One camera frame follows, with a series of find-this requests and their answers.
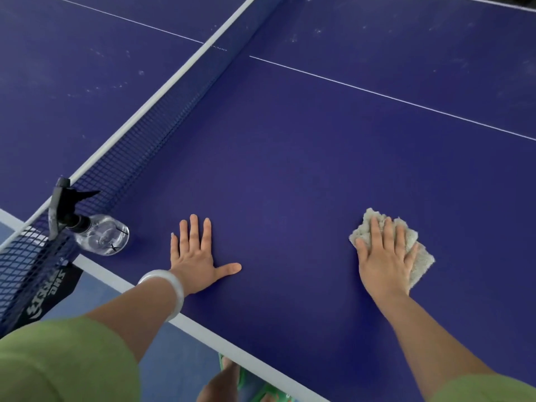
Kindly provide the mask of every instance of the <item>cleaning cloth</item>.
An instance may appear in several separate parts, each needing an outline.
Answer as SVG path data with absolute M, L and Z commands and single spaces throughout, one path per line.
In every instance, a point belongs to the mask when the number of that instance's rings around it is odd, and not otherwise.
M 372 209 L 367 209 L 363 215 L 363 224 L 361 224 L 353 233 L 349 236 L 350 242 L 355 246 L 355 240 L 357 238 L 362 238 L 367 245 L 367 248 L 370 249 L 370 219 L 376 216 L 379 223 L 379 229 L 383 232 L 383 226 L 385 224 L 385 219 L 387 216 L 381 214 Z M 396 226 L 403 226 L 406 230 L 406 254 L 412 249 L 413 245 L 417 242 L 419 238 L 419 233 L 407 227 L 407 223 L 402 219 L 394 219 L 393 226 L 394 239 L 396 240 Z M 419 251 L 417 252 L 417 257 L 415 258 L 415 263 L 410 273 L 410 288 L 419 282 L 419 279 L 425 274 L 425 272 L 430 268 L 430 266 L 435 262 L 435 258 L 426 250 L 425 246 L 421 244 Z

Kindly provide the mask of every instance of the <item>white bangle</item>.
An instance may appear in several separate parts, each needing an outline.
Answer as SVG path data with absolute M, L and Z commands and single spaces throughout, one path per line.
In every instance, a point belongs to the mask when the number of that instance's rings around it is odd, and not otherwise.
M 177 316 L 181 312 L 182 305 L 184 304 L 184 289 L 182 288 L 182 284 L 177 279 L 177 277 L 174 276 L 170 271 L 165 271 L 165 270 L 154 270 L 151 272 L 147 272 L 144 276 L 142 276 L 138 284 L 141 284 L 143 281 L 152 277 L 161 277 L 167 280 L 171 284 L 171 286 L 173 286 L 173 289 L 175 290 L 175 293 L 177 294 L 177 305 L 175 306 L 175 310 L 166 319 L 166 322 L 169 322 L 171 319 L 173 319 L 175 316 Z

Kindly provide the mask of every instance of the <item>spray bottle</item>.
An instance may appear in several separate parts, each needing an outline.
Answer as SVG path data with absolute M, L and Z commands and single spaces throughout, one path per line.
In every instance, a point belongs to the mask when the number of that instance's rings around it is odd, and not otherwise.
M 59 232 L 67 228 L 86 251 L 99 255 L 113 255 L 122 250 L 129 240 L 129 229 L 111 216 L 76 214 L 76 203 L 100 193 L 79 192 L 71 187 L 70 179 L 61 177 L 56 183 L 48 209 L 49 240 L 55 240 Z

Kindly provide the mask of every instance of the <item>green sleeve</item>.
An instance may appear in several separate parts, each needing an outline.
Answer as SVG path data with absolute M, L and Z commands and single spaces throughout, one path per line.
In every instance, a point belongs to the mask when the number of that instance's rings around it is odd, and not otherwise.
M 87 317 L 27 325 L 0 340 L 0 400 L 139 401 L 138 365 L 123 340 Z
M 536 402 L 536 388 L 504 375 L 465 375 L 437 392 L 430 402 Z

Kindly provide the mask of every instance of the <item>blue mesh net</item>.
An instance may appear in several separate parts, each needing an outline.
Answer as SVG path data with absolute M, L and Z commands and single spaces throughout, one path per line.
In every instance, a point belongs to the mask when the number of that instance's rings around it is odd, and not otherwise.
M 78 203 L 79 214 L 109 213 L 128 194 L 151 158 L 281 1 L 255 0 L 216 44 L 74 183 L 79 191 L 100 191 Z M 13 328 L 41 285 L 79 254 L 67 230 L 55 240 L 48 240 L 47 217 L 44 212 L 0 253 L 0 337 Z

